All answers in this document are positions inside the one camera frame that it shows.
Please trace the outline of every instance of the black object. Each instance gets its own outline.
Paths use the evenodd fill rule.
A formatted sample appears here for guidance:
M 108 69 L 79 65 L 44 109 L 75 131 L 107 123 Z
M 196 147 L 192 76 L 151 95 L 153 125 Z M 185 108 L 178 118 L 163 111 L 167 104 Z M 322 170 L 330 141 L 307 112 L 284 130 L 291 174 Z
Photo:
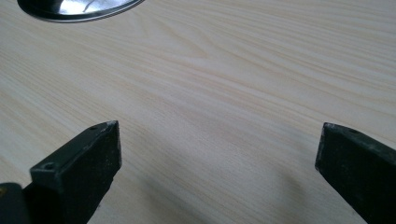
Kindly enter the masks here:
M 396 223 L 396 151 L 347 127 L 325 123 L 315 164 L 368 223 Z
M 88 128 L 30 169 L 32 183 L 0 185 L 1 224 L 86 224 L 121 167 L 117 121 Z

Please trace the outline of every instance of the light wood grain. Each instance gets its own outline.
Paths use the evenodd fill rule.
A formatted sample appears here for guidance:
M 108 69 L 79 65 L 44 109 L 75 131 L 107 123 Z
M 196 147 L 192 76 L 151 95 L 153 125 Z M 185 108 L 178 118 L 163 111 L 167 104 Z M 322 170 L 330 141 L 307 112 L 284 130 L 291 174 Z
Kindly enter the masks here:
M 396 2 L 147 0 L 79 24 L 0 2 L 0 182 L 120 121 L 90 223 L 364 223 L 315 170 L 321 125 L 396 147 Z

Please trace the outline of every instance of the metal bowl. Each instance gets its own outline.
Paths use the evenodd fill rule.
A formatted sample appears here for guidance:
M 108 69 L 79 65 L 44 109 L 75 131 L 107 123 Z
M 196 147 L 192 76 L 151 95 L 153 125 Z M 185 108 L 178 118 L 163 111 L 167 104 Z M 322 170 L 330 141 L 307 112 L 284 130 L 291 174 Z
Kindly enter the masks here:
M 21 9 L 43 21 L 94 21 L 121 13 L 144 0 L 18 0 Z

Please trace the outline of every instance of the table surface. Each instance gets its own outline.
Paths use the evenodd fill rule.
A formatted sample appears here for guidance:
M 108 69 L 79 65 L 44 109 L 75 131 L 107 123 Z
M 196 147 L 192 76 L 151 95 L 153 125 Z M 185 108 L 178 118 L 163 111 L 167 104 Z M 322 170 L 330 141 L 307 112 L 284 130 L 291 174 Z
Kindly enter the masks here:
M 90 223 L 364 223 L 315 170 L 323 122 L 396 147 L 396 1 L 147 0 L 60 24 L 0 1 L 0 182 L 120 122 Z

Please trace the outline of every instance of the hole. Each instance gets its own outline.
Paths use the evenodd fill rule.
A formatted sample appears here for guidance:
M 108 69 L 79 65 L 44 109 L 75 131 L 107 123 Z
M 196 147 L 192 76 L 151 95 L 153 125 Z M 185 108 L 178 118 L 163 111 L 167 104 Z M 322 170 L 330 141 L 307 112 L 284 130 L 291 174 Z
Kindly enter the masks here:
M 0 198 L 3 197 L 7 192 L 7 188 L 0 188 Z
M 55 163 L 54 162 L 49 162 L 49 163 L 45 164 L 43 166 L 43 168 L 46 169 L 46 170 L 53 170 L 55 168 Z

